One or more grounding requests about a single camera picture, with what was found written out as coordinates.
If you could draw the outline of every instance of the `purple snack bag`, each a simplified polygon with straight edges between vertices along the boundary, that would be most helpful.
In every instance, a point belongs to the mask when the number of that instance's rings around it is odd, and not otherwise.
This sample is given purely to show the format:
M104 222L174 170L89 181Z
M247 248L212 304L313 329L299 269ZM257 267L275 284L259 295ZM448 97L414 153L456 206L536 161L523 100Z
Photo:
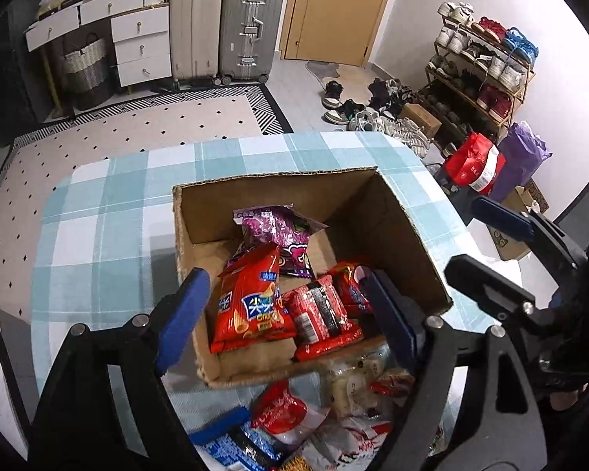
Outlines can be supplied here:
M266 242L280 246L280 274L312 278L309 266L309 236L327 226L305 218L292 205L267 205L234 211L234 221L242 226L244 242L231 260Z
M516 186L525 186L541 163L552 153L545 142L532 132L528 122L515 122L498 145L506 164L493 185L489 198L503 201Z

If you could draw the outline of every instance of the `purple bag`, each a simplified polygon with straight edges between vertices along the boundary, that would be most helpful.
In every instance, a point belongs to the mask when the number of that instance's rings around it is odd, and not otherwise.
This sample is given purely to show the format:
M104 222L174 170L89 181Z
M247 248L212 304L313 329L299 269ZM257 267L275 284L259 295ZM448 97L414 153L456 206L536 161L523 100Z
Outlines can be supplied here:
M545 142L532 132L526 121L510 126L498 150L504 154L506 164L488 197L500 202L516 186L525 186L541 163L552 156Z

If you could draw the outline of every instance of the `black and white patterned rug border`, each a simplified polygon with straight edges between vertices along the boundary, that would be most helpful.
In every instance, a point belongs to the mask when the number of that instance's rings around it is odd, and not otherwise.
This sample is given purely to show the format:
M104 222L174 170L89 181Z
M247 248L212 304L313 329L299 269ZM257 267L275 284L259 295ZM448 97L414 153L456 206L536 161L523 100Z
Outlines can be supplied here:
M74 118L62 120L17 137L14 141L16 148L25 147L38 140L52 136L55 133L87 124L95 120L106 119L113 115L128 113L129 111L152 108L166 104L174 104L215 97L246 97L255 114L262 134L292 133L293 130L284 117L281 108L276 103L270 91L263 84L241 84L234 86L219 86L207 89L190 89L175 93L150 95L141 99L116 103L98 110L81 113Z

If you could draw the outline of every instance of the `blue snack package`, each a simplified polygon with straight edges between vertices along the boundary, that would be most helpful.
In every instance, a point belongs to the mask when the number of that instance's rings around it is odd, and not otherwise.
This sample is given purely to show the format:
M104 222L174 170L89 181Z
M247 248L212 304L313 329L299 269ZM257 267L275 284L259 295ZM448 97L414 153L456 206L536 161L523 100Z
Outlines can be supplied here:
M236 407L218 422L190 434L190 441L231 471L269 471L279 467L286 456L268 436L251 428L246 407Z

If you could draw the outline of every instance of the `white suitcase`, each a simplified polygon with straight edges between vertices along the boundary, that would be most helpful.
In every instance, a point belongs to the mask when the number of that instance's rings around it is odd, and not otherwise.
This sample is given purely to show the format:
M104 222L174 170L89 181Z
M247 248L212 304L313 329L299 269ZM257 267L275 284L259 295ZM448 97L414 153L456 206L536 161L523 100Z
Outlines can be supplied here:
M218 72L221 0L170 0L170 55L175 81Z

